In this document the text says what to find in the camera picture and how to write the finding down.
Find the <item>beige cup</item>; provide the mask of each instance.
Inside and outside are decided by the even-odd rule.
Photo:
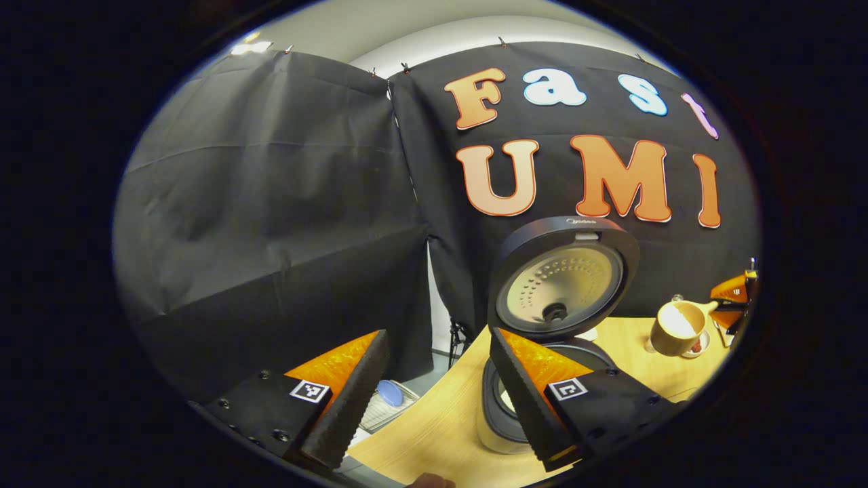
[[[645,349],[664,356],[681,356],[686,353],[696,344],[705,330],[708,313],[717,308],[717,305],[716,301],[702,304],[678,300],[660,307]]]

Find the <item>wooden table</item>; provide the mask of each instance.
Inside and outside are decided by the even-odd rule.
[[[728,349],[707,326],[709,348],[698,358],[670,358],[645,351],[654,319],[606,318],[595,344],[623,371],[661,396],[680,401],[712,377]],[[568,470],[545,472],[532,452],[499,454],[477,438],[483,368],[491,334],[486,327],[461,359],[415,404],[347,453],[380,474],[408,485],[423,472],[456,482],[458,488],[517,488]]]

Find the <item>screw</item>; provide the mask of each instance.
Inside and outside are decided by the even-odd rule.
[[[280,442],[289,442],[289,434],[287,434],[284,431],[281,431],[280,429],[274,429],[274,431],[272,432],[272,435],[274,436],[275,439],[279,440]]]

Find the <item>orange letter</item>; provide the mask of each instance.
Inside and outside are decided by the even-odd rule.
[[[464,186],[470,205],[483,214],[509,217],[524,212],[534,204],[536,179],[533,154],[540,145],[530,139],[509,141],[503,152],[512,156],[512,169],[516,174],[516,192],[506,198],[491,189],[488,160],[494,154],[491,146],[470,146],[455,153],[464,165]]]
[[[720,227],[720,212],[717,209],[717,165],[706,155],[694,155],[694,164],[700,170],[702,180],[702,210],[700,225],[708,228]]]
[[[458,122],[456,127],[461,130],[470,129],[497,118],[497,110],[487,109],[483,99],[491,103],[500,102],[500,91],[497,85],[487,80],[502,82],[506,75],[497,68],[488,68],[464,78],[458,78],[446,85],[445,90],[452,92],[455,104],[458,106]]]
[[[621,217],[630,211],[641,187],[642,197],[636,206],[636,218],[652,222],[668,222],[672,218],[672,210],[666,204],[666,174],[663,172],[666,150],[663,146],[657,142],[638,141],[630,163],[624,168],[621,158],[603,137],[577,135],[569,145],[582,155],[585,167],[584,200],[575,206],[579,215],[608,215],[611,208],[602,199],[605,185]]]

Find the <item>pink letter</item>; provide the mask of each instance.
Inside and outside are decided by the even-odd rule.
[[[708,135],[712,136],[714,139],[717,139],[717,129],[715,129],[711,126],[710,123],[708,123],[708,119],[705,117],[705,110],[702,109],[702,106],[699,105],[692,96],[686,93],[681,95],[681,100],[687,102],[687,105],[690,105],[690,108],[694,110],[696,118],[700,120],[702,127],[705,128],[706,132],[708,132]]]

